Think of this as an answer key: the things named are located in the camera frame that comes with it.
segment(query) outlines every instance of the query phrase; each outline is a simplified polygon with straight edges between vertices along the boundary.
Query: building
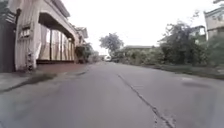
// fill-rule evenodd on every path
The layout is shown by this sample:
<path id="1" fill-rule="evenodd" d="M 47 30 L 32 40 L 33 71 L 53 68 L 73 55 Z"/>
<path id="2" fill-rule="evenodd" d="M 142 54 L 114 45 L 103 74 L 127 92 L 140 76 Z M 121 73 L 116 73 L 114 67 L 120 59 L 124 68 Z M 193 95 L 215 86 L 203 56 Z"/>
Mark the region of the building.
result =
<path id="1" fill-rule="evenodd" d="M 76 61 L 75 47 L 84 42 L 80 40 L 87 30 L 80 37 L 61 0 L 0 0 L 0 6 L 4 7 L 0 8 L 0 47 L 8 50 L 0 49 L 0 72 L 6 67 L 7 71 L 33 70 L 41 60 Z"/>
<path id="2" fill-rule="evenodd" d="M 224 35 L 224 6 L 204 14 L 208 39 L 215 35 Z"/>

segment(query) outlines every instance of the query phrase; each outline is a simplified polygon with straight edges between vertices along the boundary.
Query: overcast sky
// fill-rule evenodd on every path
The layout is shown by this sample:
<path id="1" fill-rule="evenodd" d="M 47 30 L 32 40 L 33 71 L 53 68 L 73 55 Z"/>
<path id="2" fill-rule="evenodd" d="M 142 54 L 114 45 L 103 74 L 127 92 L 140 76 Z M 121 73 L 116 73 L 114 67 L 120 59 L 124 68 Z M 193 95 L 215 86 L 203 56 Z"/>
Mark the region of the overcast sky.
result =
<path id="1" fill-rule="evenodd" d="M 203 11 L 214 8 L 213 0 L 62 0 L 75 26 L 87 27 L 93 48 L 100 54 L 99 39 L 117 33 L 125 45 L 156 45 L 166 24 L 178 19 L 189 21 L 195 10 L 200 18 L 194 25 L 205 25 Z"/>

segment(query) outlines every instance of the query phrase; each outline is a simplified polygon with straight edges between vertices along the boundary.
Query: sidewalk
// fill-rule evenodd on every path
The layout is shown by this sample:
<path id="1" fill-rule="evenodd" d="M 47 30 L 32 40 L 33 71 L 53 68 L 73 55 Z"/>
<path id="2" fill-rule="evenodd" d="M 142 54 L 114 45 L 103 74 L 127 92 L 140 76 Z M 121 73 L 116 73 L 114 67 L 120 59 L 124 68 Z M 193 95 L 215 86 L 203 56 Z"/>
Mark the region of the sidewalk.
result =
<path id="1" fill-rule="evenodd" d="M 12 122 L 16 123 L 17 119 L 22 118 L 24 115 L 29 113 L 29 111 L 33 107 L 37 106 L 43 98 L 56 94 L 60 86 L 66 85 L 67 82 L 78 78 L 80 75 L 87 72 L 88 69 L 88 66 L 83 66 L 82 68 L 80 67 L 76 70 L 70 70 L 69 73 L 65 73 L 60 70 L 61 72 L 58 72 L 59 75 L 52 80 L 47 80 L 37 84 L 27 84 L 9 92 L 1 93 L 0 128 L 2 125 L 1 123 L 3 123 L 3 127 L 9 124 L 13 125 L 11 124 Z M 0 76 L 1 89 L 12 87 L 18 84 L 18 82 L 24 82 L 29 79 L 28 76 L 20 76 L 15 74 L 0 74 Z"/>

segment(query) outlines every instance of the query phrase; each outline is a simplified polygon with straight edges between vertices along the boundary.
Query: asphalt road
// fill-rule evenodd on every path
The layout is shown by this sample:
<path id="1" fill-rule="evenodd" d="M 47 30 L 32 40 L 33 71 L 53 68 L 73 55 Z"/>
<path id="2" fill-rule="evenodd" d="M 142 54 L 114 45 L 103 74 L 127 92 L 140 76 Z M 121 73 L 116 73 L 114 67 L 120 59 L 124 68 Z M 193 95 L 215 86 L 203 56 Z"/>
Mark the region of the asphalt road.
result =
<path id="1" fill-rule="evenodd" d="M 223 81 L 98 63 L 3 127 L 223 128 L 223 97 Z"/>

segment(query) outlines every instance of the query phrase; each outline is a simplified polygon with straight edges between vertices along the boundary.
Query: gray pavement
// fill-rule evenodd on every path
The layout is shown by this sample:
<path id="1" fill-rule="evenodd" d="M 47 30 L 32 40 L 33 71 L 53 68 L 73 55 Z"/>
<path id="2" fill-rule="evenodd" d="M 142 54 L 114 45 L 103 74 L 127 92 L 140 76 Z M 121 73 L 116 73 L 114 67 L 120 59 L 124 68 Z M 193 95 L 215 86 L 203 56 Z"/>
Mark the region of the gray pavement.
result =
<path id="1" fill-rule="evenodd" d="M 78 75 L 0 95 L 0 123 L 4 128 L 223 128 L 223 97 L 223 81 L 98 63 Z"/>

